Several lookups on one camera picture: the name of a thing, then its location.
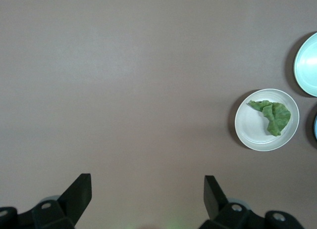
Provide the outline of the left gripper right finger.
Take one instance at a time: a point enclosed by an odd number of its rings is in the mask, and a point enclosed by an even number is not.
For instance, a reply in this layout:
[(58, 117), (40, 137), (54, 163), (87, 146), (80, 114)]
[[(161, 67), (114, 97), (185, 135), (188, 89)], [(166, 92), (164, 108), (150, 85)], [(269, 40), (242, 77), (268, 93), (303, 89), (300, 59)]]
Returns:
[(209, 216), (201, 229), (303, 229), (292, 215), (268, 211), (260, 217), (241, 203), (229, 202), (214, 176), (204, 178), (204, 204)]

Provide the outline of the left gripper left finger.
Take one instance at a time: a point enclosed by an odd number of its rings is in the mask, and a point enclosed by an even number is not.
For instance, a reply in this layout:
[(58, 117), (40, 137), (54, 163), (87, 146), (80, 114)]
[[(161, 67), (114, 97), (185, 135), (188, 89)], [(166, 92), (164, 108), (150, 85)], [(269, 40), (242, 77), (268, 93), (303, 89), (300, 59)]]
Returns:
[(2, 229), (74, 229), (92, 199), (90, 174), (81, 174), (57, 199), (47, 198), (27, 212), (1, 207)]

